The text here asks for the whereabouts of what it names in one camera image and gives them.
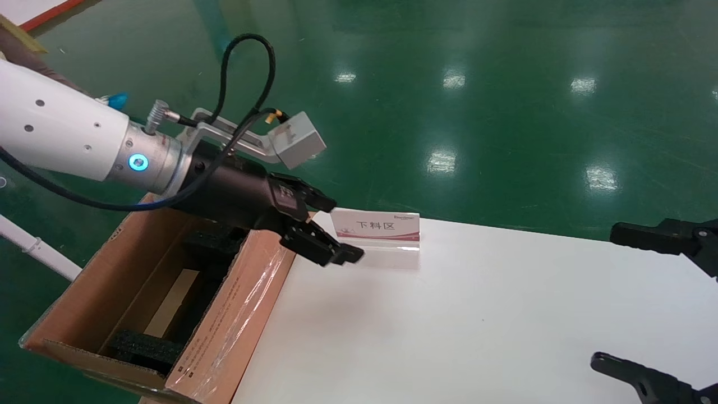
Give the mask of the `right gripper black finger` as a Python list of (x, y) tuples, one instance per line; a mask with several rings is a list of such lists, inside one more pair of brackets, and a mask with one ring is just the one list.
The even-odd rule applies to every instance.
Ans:
[(630, 384), (641, 403), (717, 403), (717, 384), (695, 389), (671, 374), (608, 353), (595, 353), (590, 367), (598, 373)]
[(619, 222), (613, 225), (609, 241), (662, 255), (684, 255), (710, 278), (717, 277), (716, 219), (696, 223), (665, 218), (656, 227)]

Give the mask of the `blue gloved person hand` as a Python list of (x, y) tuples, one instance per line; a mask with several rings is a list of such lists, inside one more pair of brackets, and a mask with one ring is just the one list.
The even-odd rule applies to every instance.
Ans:
[(107, 107), (121, 112), (126, 106), (128, 94), (127, 92), (120, 92), (118, 94), (102, 95), (102, 97), (98, 97), (95, 100), (103, 105), (107, 105)]

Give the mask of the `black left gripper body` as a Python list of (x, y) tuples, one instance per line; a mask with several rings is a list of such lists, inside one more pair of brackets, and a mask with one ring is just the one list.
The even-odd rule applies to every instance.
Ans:
[(247, 158), (223, 158), (220, 166), (171, 209), (245, 230), (315, 235), (301, 179), (269, 172)]

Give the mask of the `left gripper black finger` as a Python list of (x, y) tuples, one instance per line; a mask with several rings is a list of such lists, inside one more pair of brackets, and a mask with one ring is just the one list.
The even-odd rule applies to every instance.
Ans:
[(288, 186), (293, 191), (298, 192), (303, 202), (313, 209), (331, 213), (338, 206), (336, 200), (331, 199), (331, 197), (328, 197), (316, 187), (310, 186), (310, 184), (299, 177), (287, 176), (279, 172), (272, 172), (271, 177), (274, 177), (274, 179), (282, 185)]
[(361, 248), (341, 243), (316, 222), (284, 221), (280, 245), (322, 267), (328, 264), (356, 264), (365, 254)]

